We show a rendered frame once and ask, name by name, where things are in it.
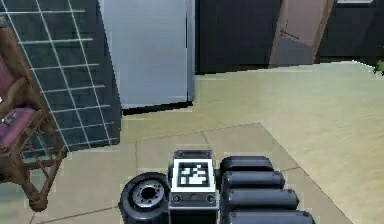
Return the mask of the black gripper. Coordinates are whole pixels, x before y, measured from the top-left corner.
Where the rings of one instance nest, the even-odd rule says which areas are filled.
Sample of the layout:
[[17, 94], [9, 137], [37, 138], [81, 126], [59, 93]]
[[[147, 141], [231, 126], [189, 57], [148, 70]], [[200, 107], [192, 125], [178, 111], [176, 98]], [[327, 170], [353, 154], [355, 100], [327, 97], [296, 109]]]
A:
[[169, 191], [163, 173], [145, 172], [132, 178], [118, 203], [124, 224], [168, 224]]

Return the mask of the brown wooden chair purple cushions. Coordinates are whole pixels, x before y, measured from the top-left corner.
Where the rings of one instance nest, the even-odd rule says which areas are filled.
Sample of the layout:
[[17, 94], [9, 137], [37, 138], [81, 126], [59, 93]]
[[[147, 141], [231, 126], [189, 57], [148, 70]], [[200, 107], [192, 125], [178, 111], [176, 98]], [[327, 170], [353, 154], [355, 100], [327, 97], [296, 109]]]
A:
[[[2, 124], [10, 113], [16, 119], [10, 126]], [[29, 207], [41, 212], [66, 156], [10, 21], [0, 15], [0, 184], [21, 186]]]

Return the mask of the silver grey fridge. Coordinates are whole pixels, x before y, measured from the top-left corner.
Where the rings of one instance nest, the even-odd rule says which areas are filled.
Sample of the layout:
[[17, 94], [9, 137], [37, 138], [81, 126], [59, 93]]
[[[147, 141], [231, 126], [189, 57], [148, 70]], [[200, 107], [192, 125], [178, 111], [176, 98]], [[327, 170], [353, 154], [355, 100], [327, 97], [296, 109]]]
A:
[[100, 0], [121, 106], [194, 99], [195, 0]]

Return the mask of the small grey object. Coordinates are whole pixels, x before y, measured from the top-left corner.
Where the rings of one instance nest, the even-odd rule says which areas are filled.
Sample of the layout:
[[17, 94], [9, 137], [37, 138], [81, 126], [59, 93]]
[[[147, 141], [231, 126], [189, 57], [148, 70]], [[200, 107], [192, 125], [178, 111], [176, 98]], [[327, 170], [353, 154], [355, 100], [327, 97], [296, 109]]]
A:
[[1, 119], [1, 123], [10, 126], [16, 119], [16, 113], [10, 113]]

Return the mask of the brown room door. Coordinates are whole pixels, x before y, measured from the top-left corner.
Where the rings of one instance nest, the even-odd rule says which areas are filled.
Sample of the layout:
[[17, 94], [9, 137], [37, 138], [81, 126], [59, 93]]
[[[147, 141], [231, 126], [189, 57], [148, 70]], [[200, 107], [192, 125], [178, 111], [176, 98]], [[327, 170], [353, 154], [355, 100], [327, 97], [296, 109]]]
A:
[[[282, 0], [269, 67], [314, 63], [335, 0]], [[280, 31], [299, 37], [282, 38]]]

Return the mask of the green house plant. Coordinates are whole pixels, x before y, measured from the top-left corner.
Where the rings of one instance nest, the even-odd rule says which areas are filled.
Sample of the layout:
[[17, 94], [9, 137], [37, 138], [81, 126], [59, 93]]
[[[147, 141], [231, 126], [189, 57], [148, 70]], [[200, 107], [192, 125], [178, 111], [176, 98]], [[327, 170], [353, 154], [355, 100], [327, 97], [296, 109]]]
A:
[[376, 65], [375, 65], [375, 67], [373, 69], [373, 73], [376, 74], [377, 72], [380, 72], [380, 74], [382, 76], [384, 76], [384, 61], [379, 60], [376, 63]]

